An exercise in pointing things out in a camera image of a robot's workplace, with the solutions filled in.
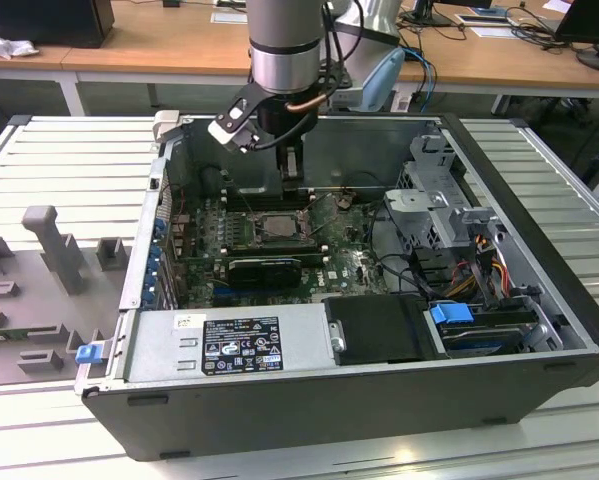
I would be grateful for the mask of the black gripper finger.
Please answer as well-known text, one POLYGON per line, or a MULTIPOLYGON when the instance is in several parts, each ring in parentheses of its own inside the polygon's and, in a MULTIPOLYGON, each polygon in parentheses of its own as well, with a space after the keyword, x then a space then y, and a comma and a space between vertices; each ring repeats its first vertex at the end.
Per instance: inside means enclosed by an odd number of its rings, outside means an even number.
POLYGON ((300 137, 284 141, 276 147, 277 167, 284 192, 296 191, 304 178, 304 144, 300 137))

